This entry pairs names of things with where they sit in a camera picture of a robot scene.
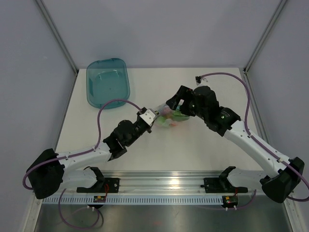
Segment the clear zip top bag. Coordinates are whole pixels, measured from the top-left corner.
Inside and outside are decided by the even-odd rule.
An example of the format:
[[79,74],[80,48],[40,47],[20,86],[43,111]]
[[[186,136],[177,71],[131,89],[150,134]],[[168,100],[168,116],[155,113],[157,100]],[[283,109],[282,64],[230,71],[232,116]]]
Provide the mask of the clear zip top bag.
[[158,127],[172,128],[182,123],[182,122],[173,121],[169,118],[171,109],[165,103],[156,107],[154,110],[159,112],[159,116],[154,123]]

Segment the green toy bell pepper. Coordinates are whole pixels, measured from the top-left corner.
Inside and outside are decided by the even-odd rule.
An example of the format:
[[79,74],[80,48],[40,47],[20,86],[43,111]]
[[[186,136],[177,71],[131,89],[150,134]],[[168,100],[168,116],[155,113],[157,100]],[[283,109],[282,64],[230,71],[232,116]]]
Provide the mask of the green toy bell pepper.
[[182,122],[189,120],[190,116],[182,114],[179,110],[171,110],[169,118],[176,122]]

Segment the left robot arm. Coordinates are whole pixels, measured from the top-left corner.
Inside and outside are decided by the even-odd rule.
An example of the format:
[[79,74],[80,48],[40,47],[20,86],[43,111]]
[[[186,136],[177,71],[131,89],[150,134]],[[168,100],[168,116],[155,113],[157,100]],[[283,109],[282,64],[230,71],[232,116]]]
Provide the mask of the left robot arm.
[[111,134],[89,149],[56,153],[44,150],[27,169],[25,180],[37,199],[52,196],[60,189],[77,189],[78,192],[100,192],[105,177],[94,164],[118,159],[127,148],[145,132],[150,133],[159,113],[142,108],[135,122],[122,120]]

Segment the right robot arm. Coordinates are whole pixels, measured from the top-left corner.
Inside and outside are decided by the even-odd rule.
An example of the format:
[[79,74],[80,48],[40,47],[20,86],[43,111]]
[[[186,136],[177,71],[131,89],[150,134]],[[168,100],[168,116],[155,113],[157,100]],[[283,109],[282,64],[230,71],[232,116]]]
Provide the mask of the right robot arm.
[[256,189],[282,203],[300,183],[304,162],[298,157],[291,159],[283,155],[250,132],[239,115],[219,105],[215,92],[208,86],[195,89],[181,86],[166,104],[184,115],[201,118],[211,131],[236,144],[262,168],[261,171],[248,171],[230,166],[219,175],[219,184],[212,187],[212,191]]

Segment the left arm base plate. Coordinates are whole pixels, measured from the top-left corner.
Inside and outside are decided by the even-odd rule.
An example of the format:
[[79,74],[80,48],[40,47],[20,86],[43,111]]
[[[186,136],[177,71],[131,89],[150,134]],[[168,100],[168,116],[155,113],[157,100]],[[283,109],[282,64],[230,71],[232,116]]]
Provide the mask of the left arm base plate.
[[105,178],[105,181],[98,181],[92,187],[84,188],[78,187],[77,193],[118,193],[119,191],[119,178]]

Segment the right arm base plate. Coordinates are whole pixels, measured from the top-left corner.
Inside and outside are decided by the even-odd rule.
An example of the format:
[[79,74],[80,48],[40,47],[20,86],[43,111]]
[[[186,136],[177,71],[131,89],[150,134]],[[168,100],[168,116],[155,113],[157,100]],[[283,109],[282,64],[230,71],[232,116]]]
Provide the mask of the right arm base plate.
[[221,180],[219,177],[206,177],[203,184],[200,185],[206,193],[248,193],[246,187],[234,187],[226,179]]

